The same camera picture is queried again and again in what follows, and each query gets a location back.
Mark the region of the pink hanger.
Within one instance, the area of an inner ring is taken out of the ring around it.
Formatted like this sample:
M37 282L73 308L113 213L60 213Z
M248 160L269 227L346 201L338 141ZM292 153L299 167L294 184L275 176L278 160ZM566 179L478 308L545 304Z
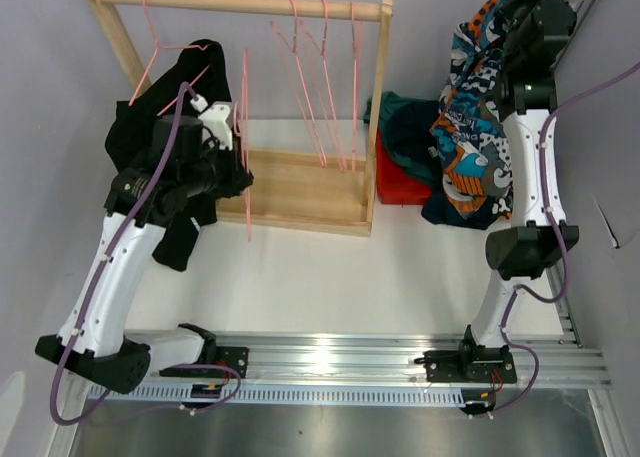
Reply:
M320 0L320 2L323 7L324 18L321 43L318 43L315 40L313 34L308 30L307 26L302 23L301 27L303 29L304 36L303 49L305 52L305 56L310 60L312 89L316 93L317 102L320 104L327 136L329 137L329 140L333 146L333 150L335 151L338 168L341 171L345 171L346 157L344 154L342 139L339 134L337 112L335 108L330 72L327 61L327 40L329 27L328 4L326 0ZM319 62L322 63L324 89L321 89L318 73L316 72L316 68L313 66L314 63Z
M241 96L236 106L236 130L238 131L241 142L241 159L244 169L250 173L250 157L249 157L249 137L248 137L248 118L249 118L249 51L243 49L242 54L242 80L241 80ZM245 205L245 220L247 240L252 239L251 224L251 191L250 187L246 187L243 191Z
M149 34L153 43L153 50L144 67L142 76L140 77L135 89L128 101L128 106L131 107L136 101L138 101L144 92L150 89L153 83L157 83L160 78L160 73L156 69L158 62L163 64L168 63L168 55L178 58L182 52L191 53L204 53L211 48L211 43L195 43L178 45L174 43L166 43L162 40L160 33L154 22L153 12L149 5L149 0L142 0L141 7L144 13L146 24L148 26Z
M313 114L313 109L311 106L311 101L307 91L307 86L298 53L300 19L298 17L295 0L287 1L290 6L290 10L292 11L294 22L292 39L287 39L287 37L284 35L275 21L271 21L271 30L273 33L276 50L285 70L287 82L291 91L293 92L302 120L309 134L312 147L319 159L320 166L324 168L327 165L327 158L324 147L321 143L321 139L317 133L316 120ZM294 78L293 67L290 65L290 59L285 56L285 51L288 51L292 55L293 62L295 63L297 69L297 78Z
M356 170L356 157L358 149L358 111L359 111L359 83L360 83L360 61L361 61L361 41L362 25L355 19L355 3L350 2L351 35L352 35L352 57L353 57L353 82L352 82L352 142L351 142L351 171Z

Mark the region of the blue orange patterned shorts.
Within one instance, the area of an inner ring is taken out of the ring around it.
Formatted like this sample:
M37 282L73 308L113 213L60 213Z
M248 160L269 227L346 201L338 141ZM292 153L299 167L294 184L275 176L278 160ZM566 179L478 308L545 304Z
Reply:
M488 0L453 33L449 76L431 126L441 161L449 225L486 229L512 212L509 143L494 101L513 0Z

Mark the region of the navy blue shorts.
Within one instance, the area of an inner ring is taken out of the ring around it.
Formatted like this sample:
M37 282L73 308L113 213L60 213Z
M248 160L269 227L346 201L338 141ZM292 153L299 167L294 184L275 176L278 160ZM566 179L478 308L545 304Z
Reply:
M431 133L437 117L435 101L402 100L381 120L376 141L380 201L416 206L433 225L486 230L511 218L510 195L486 196L455 187Z

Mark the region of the teal green shorts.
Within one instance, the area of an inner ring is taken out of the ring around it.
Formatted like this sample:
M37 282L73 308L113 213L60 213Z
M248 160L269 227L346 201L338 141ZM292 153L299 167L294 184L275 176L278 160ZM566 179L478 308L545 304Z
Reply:
M409 177L440 189L442 165L431 127L439 116L439 102L401 97L392 91L381 97L378 129L391 160Z

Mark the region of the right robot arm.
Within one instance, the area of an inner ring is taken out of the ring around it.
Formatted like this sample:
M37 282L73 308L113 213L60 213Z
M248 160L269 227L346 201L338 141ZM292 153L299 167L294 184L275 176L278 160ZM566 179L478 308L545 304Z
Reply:
M494 97L511 153L513 214L510 228L487 238L489 285L456 357L458 372L472 381L509 363L508 321L518 295L579 239L557 190L551 116L558 107L553 66L576 13L566 0L508 0L500 15L507 34Z

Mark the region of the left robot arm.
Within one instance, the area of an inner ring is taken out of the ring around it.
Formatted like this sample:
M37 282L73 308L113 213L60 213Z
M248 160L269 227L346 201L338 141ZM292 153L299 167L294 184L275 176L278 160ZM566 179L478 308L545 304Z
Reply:
M160 333L125 331L126 319L151 256L190 199L231 198L252 183L225 117L157 120L149 147L113 179L105 202L101 243L81 296L38 356L119 394L153 372L209 375L215 335L194 324Z

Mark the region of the wooden clothes rack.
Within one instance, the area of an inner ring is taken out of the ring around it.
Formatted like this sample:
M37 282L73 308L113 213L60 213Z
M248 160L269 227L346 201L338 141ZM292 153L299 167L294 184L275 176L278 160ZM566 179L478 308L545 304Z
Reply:
M117 10L120 5L141 7L142 0L88 0L96 19L130 83L136 86L143 63ZM329 22L350 23L350 2L326 0ZM369 127L361 132L358 124L356 170L351 171L351 147L344 148L346 170L338 168L335 151L327 136L320 104L312 89L311 75L304 74L317 133L327 158L322 168L312 152L252 148L249 143L250 169L254 175L251 191L251 224L343 235L367 236L371 232L376 196L376 135L386 72L393 0L379 4L355 3L358 24L375 22L379 26L373 95ZM324 21L320 0L295 0L300 19L299 58L304 55L302 21ZM149 0L150 7L175 8L271 17L293 18L287 0ZM219 216L228 222L245 220L244 198L234 197L222 206Z

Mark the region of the red plastic tray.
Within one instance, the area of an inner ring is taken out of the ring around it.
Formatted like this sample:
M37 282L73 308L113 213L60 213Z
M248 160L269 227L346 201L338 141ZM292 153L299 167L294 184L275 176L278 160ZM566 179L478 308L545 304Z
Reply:
M386 152L380 131L376 135L376 189L385 205L424 205L432 196L432 189L405 174Z

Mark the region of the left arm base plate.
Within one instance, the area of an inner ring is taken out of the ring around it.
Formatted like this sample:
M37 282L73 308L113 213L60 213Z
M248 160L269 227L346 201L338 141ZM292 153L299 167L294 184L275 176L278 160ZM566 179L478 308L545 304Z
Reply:
M225 366L236 371L242 378L246 376L249 364L249 349L247 347L218 346L213 354L203 353L194 364L183 364L163 369L161 377L179 378L232 378L227 371L213 369L211 365Z

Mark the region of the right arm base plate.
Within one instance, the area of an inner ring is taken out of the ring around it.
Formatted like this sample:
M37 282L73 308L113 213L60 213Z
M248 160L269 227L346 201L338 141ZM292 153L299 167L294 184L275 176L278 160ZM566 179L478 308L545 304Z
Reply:
M498 376L503 383L515 384L517 372L513 356L505 343L497 347L480 345L472 334L471 326L455 351L430 350L415 358L422 366L430 383L491 384Z

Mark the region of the aluminium rail frame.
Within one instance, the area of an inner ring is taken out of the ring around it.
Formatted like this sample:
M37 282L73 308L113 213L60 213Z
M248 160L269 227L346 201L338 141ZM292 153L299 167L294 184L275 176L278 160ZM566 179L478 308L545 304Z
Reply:
M581 233L570 256L569 305L580 338L608 355L614 377L623 365L614 341L622 342L632 320L622 303L621 269L630 257L614 257L614 238L627 245L639 223L617 216L610 230L609 211L585 199L565 211ZM485 238L508 224L488 231L434 225L417 206L380 203L369 237L255 225L248 242L244 225L220 222L203 228L187 271L153 261L143 267L125 328L168 330L186 321L217 332L308 337L311 370L284 372L337 375L338 337L364 338L356 347L377 338L460 338L489 281Z

